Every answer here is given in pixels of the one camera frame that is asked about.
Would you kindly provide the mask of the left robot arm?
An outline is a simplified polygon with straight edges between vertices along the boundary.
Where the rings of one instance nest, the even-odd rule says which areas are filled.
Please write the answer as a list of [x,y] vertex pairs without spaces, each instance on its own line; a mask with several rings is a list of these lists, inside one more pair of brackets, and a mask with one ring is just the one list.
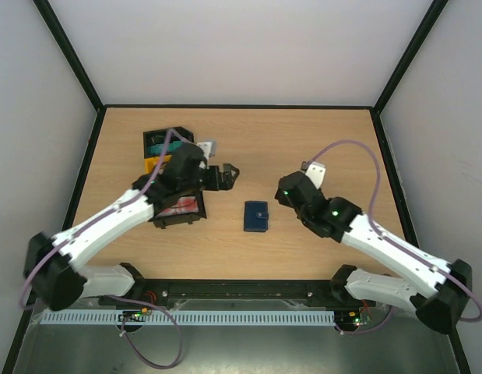
[[115,202],[81,224],[52,237],[40,232],[28,243],[25,287],[50,310],[67,309],[80,298],[126,295],[135,275],[126,266],[88,266],[103,247],[134,227],[151,221],[180,198],[227,191],[240,174],[232,164],[209,165],[215,142],[185,143],[167,163],[140,176]]

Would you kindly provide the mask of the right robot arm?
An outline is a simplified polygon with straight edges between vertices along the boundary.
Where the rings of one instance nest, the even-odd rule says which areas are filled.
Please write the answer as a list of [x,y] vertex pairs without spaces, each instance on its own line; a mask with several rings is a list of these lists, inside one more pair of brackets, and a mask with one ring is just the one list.
[[312,168],[282,177],[277,201],[293,208],[317,236],[355,248],[395,273],[388,277],[341,266],[332,279],[332,299],[340,305],[354,299],[381,302],[413,312],[433,331],[450,334],[469,301],[471,266],[461,259],[450,263],[405,242],[343,197],[325,198],[323,174]]

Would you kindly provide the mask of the dark blue card holder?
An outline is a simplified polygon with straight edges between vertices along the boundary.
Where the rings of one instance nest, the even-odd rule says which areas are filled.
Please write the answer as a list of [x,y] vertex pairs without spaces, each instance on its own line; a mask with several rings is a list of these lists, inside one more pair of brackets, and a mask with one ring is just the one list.
[[267,232],[269,229],[269,209],[266,201],[245,201],[245,232]]

